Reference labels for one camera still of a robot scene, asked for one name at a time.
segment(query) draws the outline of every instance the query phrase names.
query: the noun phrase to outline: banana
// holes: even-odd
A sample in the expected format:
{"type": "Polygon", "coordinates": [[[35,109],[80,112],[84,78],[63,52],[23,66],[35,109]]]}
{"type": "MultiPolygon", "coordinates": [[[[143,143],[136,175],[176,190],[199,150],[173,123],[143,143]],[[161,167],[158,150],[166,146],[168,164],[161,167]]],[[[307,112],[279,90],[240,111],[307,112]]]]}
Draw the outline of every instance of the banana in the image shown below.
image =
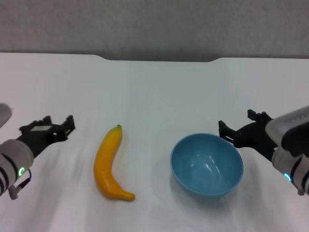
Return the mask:
{"type": "Polygon", "coordinates": [[[120,145],[122,127],[112,128],[103,139],[95,159],[93,172],[100,191],[108,198],[133,201],[135,195],[124,191],[112,175],[112,160],[120,145]]]}

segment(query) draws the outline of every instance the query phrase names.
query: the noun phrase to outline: white tabletop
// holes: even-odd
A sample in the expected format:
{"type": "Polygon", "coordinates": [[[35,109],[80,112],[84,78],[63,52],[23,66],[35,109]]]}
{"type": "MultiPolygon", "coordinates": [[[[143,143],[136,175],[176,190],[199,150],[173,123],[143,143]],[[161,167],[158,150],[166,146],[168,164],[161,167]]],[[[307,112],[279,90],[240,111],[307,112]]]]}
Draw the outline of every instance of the white tabletop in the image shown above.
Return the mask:
{"type": "Polygon", "coordinates": [[[0,102],[13,116],[0,142],[46,115],[76,130],[44,150],[32,181],[0,197],[1,232],[302,232],[309,197],[271,163],[239,149],[244,174],[218,202],[186,195],[169,157],[181,138],[250,123],[247,110],[276,117],[308,104],[309,60],[222,58],[210,63],[109,61],[88,55],[0,54],[0,102]],[[93,162],[106,132],[123,126],[113,174],[136,194],[128,203],[98,191],[93,162]]]}

